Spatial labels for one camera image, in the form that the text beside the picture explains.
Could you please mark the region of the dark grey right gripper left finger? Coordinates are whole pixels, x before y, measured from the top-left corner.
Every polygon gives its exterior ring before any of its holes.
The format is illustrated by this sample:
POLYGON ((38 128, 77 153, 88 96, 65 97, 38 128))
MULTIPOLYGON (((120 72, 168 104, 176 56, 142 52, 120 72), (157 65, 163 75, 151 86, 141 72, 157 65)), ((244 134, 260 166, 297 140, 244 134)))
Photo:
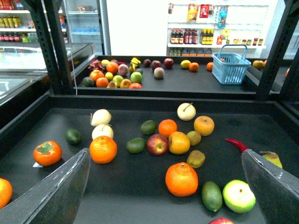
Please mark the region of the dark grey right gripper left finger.
POLYGON ((85 192, 91 157, 84 148, 0 210, 2 224, 72 224, 85 192))

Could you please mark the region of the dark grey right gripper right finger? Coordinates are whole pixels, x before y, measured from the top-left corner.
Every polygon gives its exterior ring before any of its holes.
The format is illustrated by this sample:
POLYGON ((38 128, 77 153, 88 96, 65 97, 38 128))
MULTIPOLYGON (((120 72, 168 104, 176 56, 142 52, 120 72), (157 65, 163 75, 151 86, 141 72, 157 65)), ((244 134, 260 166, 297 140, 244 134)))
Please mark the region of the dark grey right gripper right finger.
POLYGON ((251 191, 268 224, 299 222, 299 179, 251 149, 241 155, 251 191))

